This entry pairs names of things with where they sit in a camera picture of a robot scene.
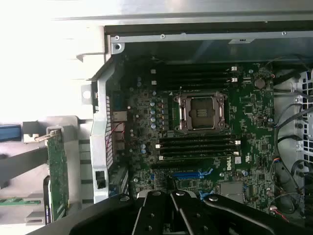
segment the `cpu socket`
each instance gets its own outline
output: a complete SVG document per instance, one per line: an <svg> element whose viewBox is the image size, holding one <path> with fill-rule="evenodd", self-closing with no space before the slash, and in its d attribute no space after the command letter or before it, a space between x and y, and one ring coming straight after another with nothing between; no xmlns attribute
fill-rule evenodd
<svg viewBox="0 0 313 235"><path fill-rule="evenodd" d="M180 125L176 129L190 132L219 132L229 126L224 118L227 96L215 93L185 93L174 98L180 108Z"/></svg>

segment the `blue pcie slot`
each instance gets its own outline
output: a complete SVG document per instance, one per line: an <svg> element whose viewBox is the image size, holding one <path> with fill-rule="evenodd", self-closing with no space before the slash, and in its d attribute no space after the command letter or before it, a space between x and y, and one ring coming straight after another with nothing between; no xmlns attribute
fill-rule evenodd
<svg viewBox="0 0 313 235"><path fill-rule="evenodd" d="M213 169L210 169L209 171L205 172L176 172L173 174L173 177L179 179L179 180L186 180L186 179L203 179L205 175L211 174Z"/></svg>

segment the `screw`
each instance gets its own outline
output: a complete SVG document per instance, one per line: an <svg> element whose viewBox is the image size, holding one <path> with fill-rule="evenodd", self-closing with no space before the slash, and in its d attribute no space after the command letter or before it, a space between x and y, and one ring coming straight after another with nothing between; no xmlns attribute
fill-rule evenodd
<svg viewBox="0 0 313 235"><path fill-rule="evenodd" d="M119 200L121 202L127 202L129 199L130 199L129 196L125 196L125 197L121 197Z"/></svg>
<svg viewBox="0 0 313 235"><path fill-rule="evenodd" d="M209 196L211 202L217 202L219 199L216 196Z"/></svg>
<svg viewBox="0 0 313 235"><path fill-rule="evenodd" d="M184 196L184 195L185 195L185 192L183 192L183 191L177 191L177 192L176 192L176 195L177 195L177 196Z"/></svg>
<svg viewBox="0 0 313 235"><path fill-rule="evenodd" d="M152 193L153 196L160 196L161 195L161 192L160 191L155 191Z"/></svg>

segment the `red wire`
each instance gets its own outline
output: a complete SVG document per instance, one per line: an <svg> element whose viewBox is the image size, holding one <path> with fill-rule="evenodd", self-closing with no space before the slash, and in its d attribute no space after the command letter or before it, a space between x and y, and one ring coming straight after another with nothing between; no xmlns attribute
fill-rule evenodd
<svg viewBox="0 0 313 235"><path fill-rule="evenodd" d="M280 215L284 220L286 220L289 223L289 220L287 220L287 218L281 214L278 210L273 210L276 214Z"/></svg>
<svg viewBox="0 0 313 235"><path fill-rule="evenodd" d="M119 124L117 124L112 130L111 130L111 132L109 133L109 135L107 135L108 136L108 140L107 140L107 142L106 142L106 149L108 149L108 144L109 144L109 141L110 141L110 135L112 135L112 133L113 133L113 131L115 131L116 129L117 129L117 127L120 125L120 124L122 124L122 122L120 122Z"/></svg>

